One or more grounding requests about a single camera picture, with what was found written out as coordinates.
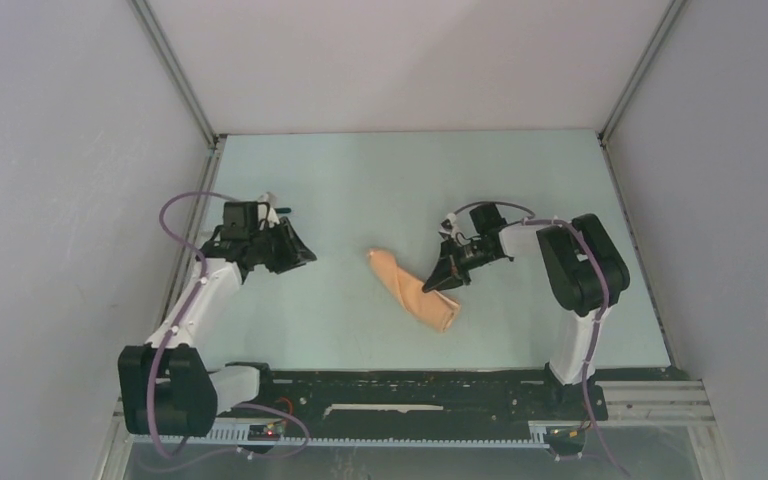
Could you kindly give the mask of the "peach cloth napkin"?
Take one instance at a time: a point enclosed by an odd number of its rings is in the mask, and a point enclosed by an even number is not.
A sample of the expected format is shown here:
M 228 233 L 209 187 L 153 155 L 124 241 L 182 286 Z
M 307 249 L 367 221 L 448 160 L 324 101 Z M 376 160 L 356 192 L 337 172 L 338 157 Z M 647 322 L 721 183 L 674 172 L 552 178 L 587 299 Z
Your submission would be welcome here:
M 436 290 L 424 292 L 423 282 L 403 269 L 386 249 L 369 249 L 367 261 L 372 272 L 407 313 L 435 332 L 449 330 L 461 311 L 459 302 Z

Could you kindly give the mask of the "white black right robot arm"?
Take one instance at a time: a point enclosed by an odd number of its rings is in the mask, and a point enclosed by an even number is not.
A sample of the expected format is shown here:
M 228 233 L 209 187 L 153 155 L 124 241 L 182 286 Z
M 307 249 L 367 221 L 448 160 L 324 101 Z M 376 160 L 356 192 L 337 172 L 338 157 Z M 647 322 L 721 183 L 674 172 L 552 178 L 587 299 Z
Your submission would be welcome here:
M 570 313 L 548 362 L 556 381 L 541 392 L 545 411 L 566 418 L 582 403 L 575 384 L 593 375 L 601 324 L 629 287 L 629 269 L 593 213 L 566 221 L 538 219 L 530 209 L 522 208 L 526 216 L 509 221 L 500 213 L 499 205 L 474 202 L 447 214 L 439 229 L 442 241 L 438 261 L 423 290 L 444 291 L 468 285 L 473 270 L 524 256 L 527 245 L 535 244 L 555 300 Z

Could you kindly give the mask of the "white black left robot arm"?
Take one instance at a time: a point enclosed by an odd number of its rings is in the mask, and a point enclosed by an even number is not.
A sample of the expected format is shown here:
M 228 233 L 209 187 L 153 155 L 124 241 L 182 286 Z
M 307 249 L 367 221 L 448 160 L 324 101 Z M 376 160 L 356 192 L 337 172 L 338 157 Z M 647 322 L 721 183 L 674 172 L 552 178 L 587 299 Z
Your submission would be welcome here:
M 217 226 L 196 251 L 190 279 L 161 326 L 118 357 L 128 431 L 203 437 L 219 415 L 238 404 L 252 416 L 271 412 L 276 390 L 265 382 L 272 377 L 267 364 L 227 362 L 210 368 L 200 350 L 255 267 L 281 274 L 315 259 L 287 217 L 239 236 Z

